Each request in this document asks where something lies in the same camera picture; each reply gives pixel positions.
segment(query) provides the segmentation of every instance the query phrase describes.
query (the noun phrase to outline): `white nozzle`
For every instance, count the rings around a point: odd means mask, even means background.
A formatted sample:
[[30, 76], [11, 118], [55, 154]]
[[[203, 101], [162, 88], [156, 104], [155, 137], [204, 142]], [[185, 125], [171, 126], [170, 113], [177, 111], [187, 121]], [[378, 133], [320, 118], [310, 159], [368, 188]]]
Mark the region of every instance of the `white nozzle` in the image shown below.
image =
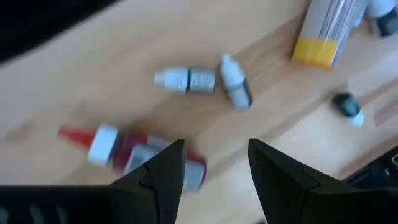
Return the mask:
[[117, 137], [117, 128], [101, 124], [88, 151], [88, 161], [93, 165], [106, 166], [108, 159], [111, 157], [112, 148]]
[[223, 63], [231, 63], [232, 61], [233, 61], [233, 59], [230, 54], [223, 55]]
[[244, 74], [230, 54], [223, 55], [223, 63], [221, 64], [221, 76], [223, 77], [225, 87], [235, 86], [244, 81]]

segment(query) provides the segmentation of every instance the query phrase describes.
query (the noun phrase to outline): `dropper bottle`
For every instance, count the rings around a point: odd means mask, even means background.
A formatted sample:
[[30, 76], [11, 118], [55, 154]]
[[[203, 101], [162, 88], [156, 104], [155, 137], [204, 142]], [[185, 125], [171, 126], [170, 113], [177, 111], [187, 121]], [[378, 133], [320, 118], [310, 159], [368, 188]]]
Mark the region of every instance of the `dropper bottle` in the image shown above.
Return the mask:
[[[168, 140], [145, 133], [121, 133], [118, 128], [107, 124], [98, 128], [63, 125], [58, 130], [58, 136], [88, 151], [91, 164], [104, 167], [111, 162], [120, 174], [130, 173], [171, 144]], [[206, 170], [205, 158], [187, 150], [183, 189], [191, 192], [199, 190]]]
[[368, 15], [371, 24], [381, 37], [389, 37], [398, 32], [396, 0], [370, 0]]
[[249, 109], [253, 103], [253, 98], [248, 83], [241, 67], [229, 54], [223, 55], [221, 76], [234, 109]]
[[214, 93], [216, 73], [210, 69], [168, 68], [157, 72], [154, 82], [175, 93]]

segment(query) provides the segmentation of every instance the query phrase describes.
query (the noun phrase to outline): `wooden table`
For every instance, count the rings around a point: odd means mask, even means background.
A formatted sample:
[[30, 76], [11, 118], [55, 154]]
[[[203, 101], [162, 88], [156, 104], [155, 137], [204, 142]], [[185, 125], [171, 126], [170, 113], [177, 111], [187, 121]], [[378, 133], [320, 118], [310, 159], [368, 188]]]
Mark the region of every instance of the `wooden table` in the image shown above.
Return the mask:
[[[185, 195], [178, 223], [254, 223], [263, 217], [249, 138], [337, 178], [398, 144], [397, 38], [358, 32], [334, 71], [289, 62], [304, 0], [126, 0], [0, 67], [0, 184], [106, 184], [110, 169], [56, 138], [62, 123], [142, 128], [186, 139], [208, 159], [206, 183]], [[236, 54], [254, 104], [236, 112], [216, 95], [153, 85], [170, 66], [215, 67]], [[330, 108], [349, 90], [366, 120]]]

